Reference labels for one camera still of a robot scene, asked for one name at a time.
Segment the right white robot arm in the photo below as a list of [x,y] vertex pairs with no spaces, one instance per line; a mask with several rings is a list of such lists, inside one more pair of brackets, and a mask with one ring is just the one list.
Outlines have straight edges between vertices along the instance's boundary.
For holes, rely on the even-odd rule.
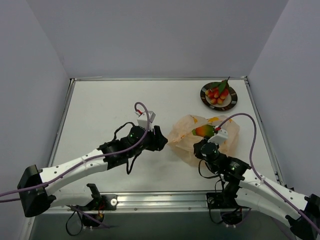
[[286,226],[301,240],[315,240],[320,234],[320,198],[295,192],[257,172],[246,162],[219,152],[215,143],[201,140],[193,154],[227,185],[219,200],[227,206],[250,208]]

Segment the translucent orange plastic bag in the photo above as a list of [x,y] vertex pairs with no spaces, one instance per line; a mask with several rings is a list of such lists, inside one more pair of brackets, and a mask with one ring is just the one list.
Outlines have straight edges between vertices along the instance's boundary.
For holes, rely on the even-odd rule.
[[[194,144],[200,142],[203,137],[193,135],[192,130],[203,125],[217,127],[226,118],[224,115],[212,118],[186,115],[173,125],[167,136],[167,144],[183,162],[191,167],[197,167],[200,160],[194,155]],[[230,119],[221,128],[227,131],[228,139],[219,146],[218,150],[227,156],[234,157],[238,145],[240,126]]]

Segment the red fake fruit bunch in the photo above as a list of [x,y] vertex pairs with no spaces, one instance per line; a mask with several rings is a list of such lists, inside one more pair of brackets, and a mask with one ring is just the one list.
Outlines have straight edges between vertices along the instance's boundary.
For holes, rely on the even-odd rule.
[[204,94],[211,105],[222,105],[229,95],[229,77],[220,82],[213,82]]

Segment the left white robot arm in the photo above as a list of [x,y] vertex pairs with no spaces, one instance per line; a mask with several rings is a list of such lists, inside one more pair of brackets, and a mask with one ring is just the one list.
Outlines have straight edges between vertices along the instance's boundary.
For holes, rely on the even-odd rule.
[[97,209],[101,197],[93,183],[80,190],[66,186],[89,175],[127,165],[129,159],[135,160],[144,150],[160,152],[167,142],[157,125],[148,131],[133,126],[127,136],[105,142],[85,156],[42,169],[35,164],[28,166],[17,185],[24,216],[35,217],[49,208],[64,205]]

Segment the green orange fake mango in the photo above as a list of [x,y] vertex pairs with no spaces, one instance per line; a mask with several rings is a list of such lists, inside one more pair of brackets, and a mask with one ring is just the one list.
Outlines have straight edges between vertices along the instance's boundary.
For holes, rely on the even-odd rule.
[[192,134],[198,137],[212,137],[215,135],[215,127],[213,125],[205,124],[196,127],[192,130]]

